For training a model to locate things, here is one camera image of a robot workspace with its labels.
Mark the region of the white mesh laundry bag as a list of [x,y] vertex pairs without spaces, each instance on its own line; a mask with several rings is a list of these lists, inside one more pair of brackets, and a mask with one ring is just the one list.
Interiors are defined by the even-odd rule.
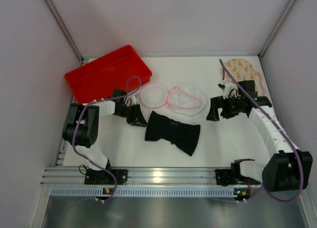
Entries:
[[166,107],[177,114],[194,116],[205,108],[207,97],[193,86],[178,86],[168,90],[161,84],[150,84],[141,90],[140,102],[150,109]]

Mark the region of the floral pink laundry bag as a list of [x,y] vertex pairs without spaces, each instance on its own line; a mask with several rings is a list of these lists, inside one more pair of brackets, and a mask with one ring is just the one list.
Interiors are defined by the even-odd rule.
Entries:
[[252,63],[243,58],[233,58],[223,64],[237,82],[254,80],[258,95],[265,96],[263,76]]

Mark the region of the black bra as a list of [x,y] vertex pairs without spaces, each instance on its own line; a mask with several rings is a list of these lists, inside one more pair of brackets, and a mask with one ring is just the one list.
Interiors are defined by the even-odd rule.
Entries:
[[198,145],[200,132],[200,125],[181,123],[152,111],[146,128],[145,141],[155,142],[163,139],[192,156]]

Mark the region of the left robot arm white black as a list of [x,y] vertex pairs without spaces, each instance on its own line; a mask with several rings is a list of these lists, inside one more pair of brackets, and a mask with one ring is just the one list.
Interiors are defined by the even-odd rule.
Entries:
[[62,138],[72,147],[75,154],[89,163],[92,171],[112,172],[109,159],[97,145],[100,117],[115,115],[126,119],[131,126],[148,125],[139,104],[127,103],[133,93],[114,89],[108,99],[88,104],[72,103],[64,123]]

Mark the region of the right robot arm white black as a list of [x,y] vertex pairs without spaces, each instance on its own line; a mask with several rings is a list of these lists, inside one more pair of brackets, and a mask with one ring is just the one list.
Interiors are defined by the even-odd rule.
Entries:
[[231,164],[236,178],[251,178],[264,184],[269,192],[306,189],[313,163],[308,151],[301,151],[288,138],[276,118],[272,103],[266,96],[259,96],[253,80],[241,81],[239,87],[221,80],[218,86],[222,96],[211,98],[208,121],[217,122],[220,117],[231,119],[240,113],[255,125],[268,150],[270,159],[238,159]]

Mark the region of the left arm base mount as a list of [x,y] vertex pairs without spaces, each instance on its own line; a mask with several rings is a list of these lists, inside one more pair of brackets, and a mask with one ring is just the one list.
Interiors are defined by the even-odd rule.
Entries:
[[[112,174],[117,180],[118,185],[123,185],[127,182],[128,178],[128,170],[125,169],[114,169],[112,170]],[[88,169],[85,174],[84,184],[88,185],[102,185],[102,184],[110,184],[114,185],[114,178],[105,171],[96,171],[92,169]]]

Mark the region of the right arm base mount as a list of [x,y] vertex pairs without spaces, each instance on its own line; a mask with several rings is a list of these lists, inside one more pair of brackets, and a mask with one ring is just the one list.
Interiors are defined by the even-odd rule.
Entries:
[[216,184],[221,186],[248,184],[248,179],[236,175],[231,169],[216,169],[215,178]]

